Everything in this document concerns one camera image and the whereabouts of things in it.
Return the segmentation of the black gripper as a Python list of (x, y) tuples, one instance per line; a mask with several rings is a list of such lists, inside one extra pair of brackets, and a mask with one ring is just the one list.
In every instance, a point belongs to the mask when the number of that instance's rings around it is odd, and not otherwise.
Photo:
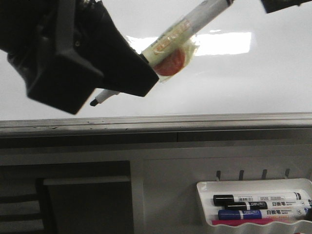
[(139, 97), (158, 82), (100, 0), (3, 0), (0, 48), (23, 78), (28, 98), (71, 114), (102, 74), (99, 88)]

